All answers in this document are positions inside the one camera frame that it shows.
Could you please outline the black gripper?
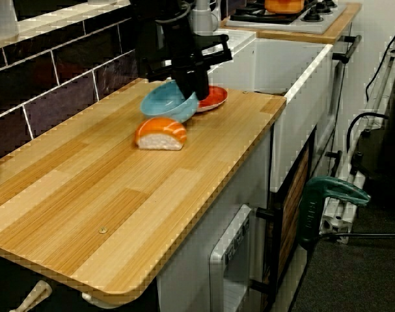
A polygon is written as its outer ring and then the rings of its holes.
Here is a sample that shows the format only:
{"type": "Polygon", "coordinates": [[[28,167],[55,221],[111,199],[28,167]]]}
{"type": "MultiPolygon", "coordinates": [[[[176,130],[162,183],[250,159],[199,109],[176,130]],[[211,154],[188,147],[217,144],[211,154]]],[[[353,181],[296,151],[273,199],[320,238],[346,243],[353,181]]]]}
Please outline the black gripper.
{"type": "Polygon", "coordinates": [[[211,66],[232,60],[228,35],[201,36],[193,33],[187,16],[157,19],[165,38],[164,46],[151,57],[143,58],[146,78],[160,81],[174,78],[184,97],[197,99],[209,95],[207,71],[211,66]]]}

